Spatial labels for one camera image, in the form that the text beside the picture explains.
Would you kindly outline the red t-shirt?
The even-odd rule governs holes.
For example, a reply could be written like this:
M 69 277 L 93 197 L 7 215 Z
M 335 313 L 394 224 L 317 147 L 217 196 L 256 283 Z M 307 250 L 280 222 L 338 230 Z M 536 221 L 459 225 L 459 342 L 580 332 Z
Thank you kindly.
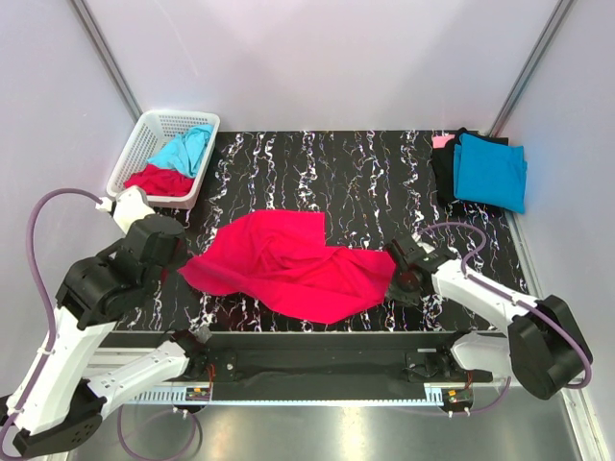
M 274 312 L 333 324 L 383 302 L 395 264 L 384 251 L 330 246 L 322 212 L 262 209 L 218 230 L 181 269 L 193 288 L 248 295 Z

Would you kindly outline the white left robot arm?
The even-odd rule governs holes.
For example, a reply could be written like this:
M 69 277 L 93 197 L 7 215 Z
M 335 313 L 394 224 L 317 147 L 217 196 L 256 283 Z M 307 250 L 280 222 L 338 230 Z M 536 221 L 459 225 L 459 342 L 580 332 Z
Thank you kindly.
M 42 297 L 48 332 L 28 374 L 1 399 L 1 432 L 15 428 L 17 459 L 71 451 L 114 411 L 169 379 L 213 377 L 208 328 L 175 331 L 152 352 L 106 374 L 86 378 L 91 357 L 130 310 L 154 299 L 165 277 L 187 262 L 184 227 L 156 213 L 145 192 L 131 186 L 114 199 L 75 188 L 93 200 L 123 237 L 92 257 L 75 262 L 54 299 L 49 298 L 35 256 L 35 225 L 42 208 L 66 194 L 54 190 L 31 212 L 26 251 Z

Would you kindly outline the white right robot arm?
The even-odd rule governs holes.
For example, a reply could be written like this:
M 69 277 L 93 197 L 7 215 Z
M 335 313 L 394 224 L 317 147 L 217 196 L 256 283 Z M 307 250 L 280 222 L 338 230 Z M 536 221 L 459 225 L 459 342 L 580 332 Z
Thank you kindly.
M 593 355 L 564 300 L 509 289 L 451 251 L 412 236 L 392 240 L 385 250 L 395 264 L 390 299 L 416 303 L 437 295 L 469 308 L 496 330 L 453 334 L 427 360 L 431 374 L 451 381 L 474 371 L 510 377 L 540 400 L 573 386 L 578 376 L 590 376 Z

